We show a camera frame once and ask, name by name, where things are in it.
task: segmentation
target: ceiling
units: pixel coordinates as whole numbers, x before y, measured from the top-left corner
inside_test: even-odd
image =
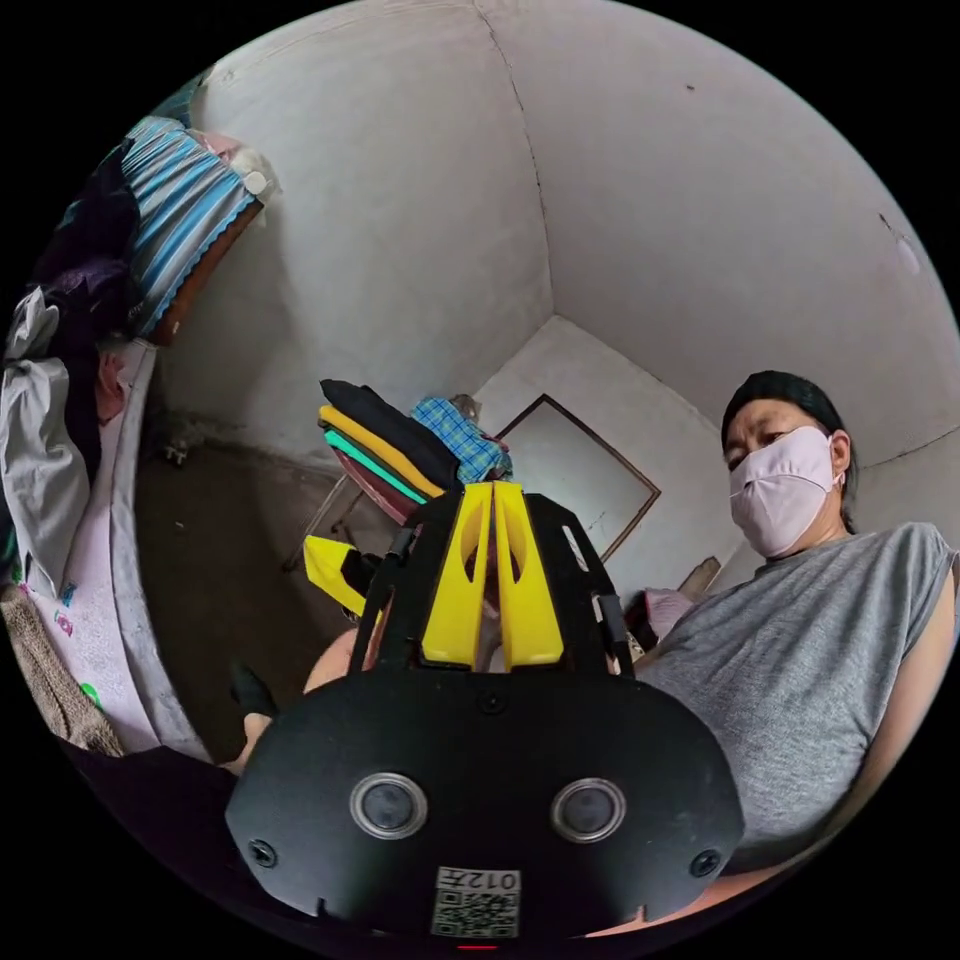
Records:
[[[803,100],[607,0],[477,7],[522,104],[557,313],[714,423],[751,372],[807,376],[867,465],[960,423],[960,334],[922,245]]]

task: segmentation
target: chair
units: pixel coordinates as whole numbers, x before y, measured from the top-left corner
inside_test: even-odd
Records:
[[[297,546],[291,551],[289,556],[283,562],[283,570],[290,573],[295,570],[303,560],[303,545],[307,537],[313,536],[323,523],[324,519],[331,512],[341,492],[352,481],[359,492],[348,503],[345,509],[341,510],[336,520],[330,525],[331,533],[342,532],[353,546],[349,530],[346,527],[347,517],[353,512],[356,505],[364,496],[369,497],[388,517],[398,524],[406,522],[407,518],[417,508],[418,504],[409,497],[404,496],[395,487],[392,487],[385,480],[382,480],[376,474],[367,470],[362,464],[348,457],[340,450],[334,450],[334,455],[343,468],[343,476],[334,484],[333,489],[327,494],[323,503],[317,509],[317,512],[310,518],[304,526]]]

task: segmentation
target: plaid shirt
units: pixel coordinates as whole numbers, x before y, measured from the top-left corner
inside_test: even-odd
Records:
[[[436,434],[460,461],[457,476],[461,483],[482,483],[493,477],[508,480],[513,475],[510,455],[472,420],[468,420],[442,397],[421,400],[410,413],[412,419]]]

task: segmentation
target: black hair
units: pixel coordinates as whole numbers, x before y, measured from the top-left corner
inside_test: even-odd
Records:
[[[837,413],[837,408],[830,398],[815,383],[804,380],[793,373],[781,373],[778,370],[764,370],[753,373],[742,383],[733,395],[723,414],[723,425],[720,429],[720,438],[724,447],[727,444],[727,432],[733,418],[754,400],[783,400],[799,407],[807,416],[817,421],[820,429],[827,436],[837,430],[846,432],[843,420]],[[847,467],[846,481],[840,493],[840,516],[848,533],[856,533],[853,519],[850,516],[850,506],[857,492],[857,478],[860,473],[860,464],[857,460],[857,451],[853,441],[850,442],[850,466]]]

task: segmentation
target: brown blanket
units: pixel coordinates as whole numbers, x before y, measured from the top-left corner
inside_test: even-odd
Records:
[[[0,593],[0,613],[34,702],[51,733],[82,750],[122,757],[110,721],[70,676],[47,637],[33,601],[19,587]]]

